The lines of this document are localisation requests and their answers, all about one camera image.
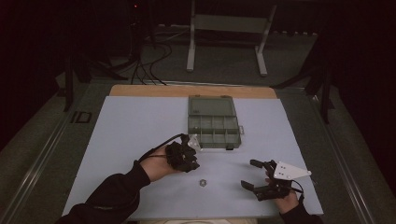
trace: dark background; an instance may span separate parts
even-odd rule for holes
[[[219,1],[223,5],[218,8],[214,8],[213,1],[200,2],[197,10],[207,13],[216,10],[220,14],[260,16],[257,1],[244,1],[242,6],[237,1],[225,5]],[[2,1],[0,148],[56,93],[55,77],[64,70],[64,55],[78,49],[105,61],[108,55],[129,51],[125,48],[131,47],[131,37],[125,36],[129,34],[130,15],[125,3]],[[95,10],[104,13],[98,16]],[[286,31],[289,35],[319,34],[314,49],[323,52],[323,60],[332,71],[332,84],[339,88],[394,193],[395,11],[392,1],[385,0],[282,1],[272,27],[272,31]],[[156,1],[152,23],[189,24],[189,1]],[[313,58],[306,60],[317,63]]]

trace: dark floor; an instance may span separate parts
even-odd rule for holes
[[[152,73],[168,84],[270,86],[299,73],[315,39],[306,35],[270,35],[264,50],[269,75],[260,77],[254,43],[249,41],[237,47],[224,43],[214,47],[206,39],[202,42],[198,39],[194,71],[186,72],[188,41],[182,36],[167,42],[172,54],[155,63]],[[162,54],[161,48],[147,46],[142,63],[152,62]],[[131,77],[133,71],[132,68],[121,74]],[[61,215],[105,97],[112,85],[131,83],[131,79],[115,81],[97,71],[92,73],[90,84],[76,83],[76,101],[69,113],[63,112],[64,98],[53,96],[1,152],[1,223],[53,223]],[[143,77],[144,71],[139,70],[139,75]],[[395,223],[396,200],[337,89],[332,88],[333,108],[327,125],[318,114],[316,97],[306,96],[302,90],[306,82],[302,80],[276,93],[286,109],[306,165],[313,172],[324,222]],[[92,120],[70,122],[76,111],[92,113]],[[31,184],[26,187],[23,180]],[[260,223],[281,220],[260,219]]]

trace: hand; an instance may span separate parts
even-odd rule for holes
[[[271,179],[265,178],[265,182],[271,184]],[[274,202],[277,206],[277,209],[279,209],[280,214],[285,214],[289,212],[291,209],[297,207],[297,205],[299,204],[297,194],[292,190],[290,191],[288,196],[284,197],[283,199],[274,199]]]
[[[155,150],[150,156],[164,156],[166,146],[160,147]],[[168,164],[166,157],[147,157],[140,162],[140,165],[145,170],[151,182],[159,180],[166,175],[180,173]]]

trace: black sleeve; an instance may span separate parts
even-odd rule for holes
[[[56,223],[120,224],[139,205],[139,191],[150,180],[138,161],[126,175],[111,175],[92,193],[87,202],[72,207]]]
[[[323,224],[320,217],[309,215],[302,203],[289,212],[280,215],[285,224]]]

